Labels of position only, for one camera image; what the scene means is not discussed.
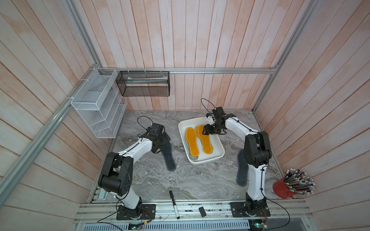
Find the yellow fuzzy insole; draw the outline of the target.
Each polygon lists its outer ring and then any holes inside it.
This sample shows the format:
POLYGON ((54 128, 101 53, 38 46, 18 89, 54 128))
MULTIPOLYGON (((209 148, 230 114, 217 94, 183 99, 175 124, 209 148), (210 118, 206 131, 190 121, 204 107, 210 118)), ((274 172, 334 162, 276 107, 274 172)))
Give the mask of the yellow fuzzy insole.
POLYGON ((195 145, 197 144, 197 136, 194 128, 189 127, 186 129, 185 132, 185 139, 188 145, 195 145))
POLYGON ((203 152, 205 154, 210 155, 213 152, 214 148, 211 144, 211 140, 210 140, 209 135, 202 134, 203 129, 204 129, 204 125, 197 125, 196 128, 195 128, 196 136, 201 141, 203 152))

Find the white textured insole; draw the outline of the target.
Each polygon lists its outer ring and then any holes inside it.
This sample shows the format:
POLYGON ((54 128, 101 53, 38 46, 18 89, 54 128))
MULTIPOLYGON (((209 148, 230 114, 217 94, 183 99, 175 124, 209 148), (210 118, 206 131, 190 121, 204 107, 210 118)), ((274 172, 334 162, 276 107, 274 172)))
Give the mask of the white textured insole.
POLYGON ((188 153, 190 160, 197 160, 199 156, 198 145, 188 145, 188 153))

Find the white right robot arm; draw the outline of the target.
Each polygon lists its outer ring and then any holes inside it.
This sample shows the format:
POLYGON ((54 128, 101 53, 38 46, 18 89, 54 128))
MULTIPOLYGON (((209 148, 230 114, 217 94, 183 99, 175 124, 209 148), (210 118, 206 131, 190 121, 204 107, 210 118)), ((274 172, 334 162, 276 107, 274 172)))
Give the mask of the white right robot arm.
POLYGON ((268 134, 250 128, 234 114, 226 114, 222 107, 214 108, 206 117, 209 122, 204 126, 203 135, 225 135, 226 130, 230 130, 244 141, 244 148, 238 153, 236 176, 239 186, 248 187, 244 213, 252 217, 268 209, 264 195, 266 168, 272 158, 268 134))

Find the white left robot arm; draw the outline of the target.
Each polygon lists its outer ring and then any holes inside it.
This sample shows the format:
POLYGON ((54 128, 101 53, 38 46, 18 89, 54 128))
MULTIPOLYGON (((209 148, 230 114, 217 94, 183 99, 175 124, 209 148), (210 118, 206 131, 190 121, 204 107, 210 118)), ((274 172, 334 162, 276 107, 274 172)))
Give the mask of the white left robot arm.
POLYGON ((153 123, 143 135, 138 136, 138 140, 133 145, 118 153, 110 152, 106 156, 98 186, 115 195, 123 209, 138 216, 142 210, 142 199, 131 187, 134 164, 149 152, 162 153, 167 169, 176 170, 170 140, 165 127, 153 123))

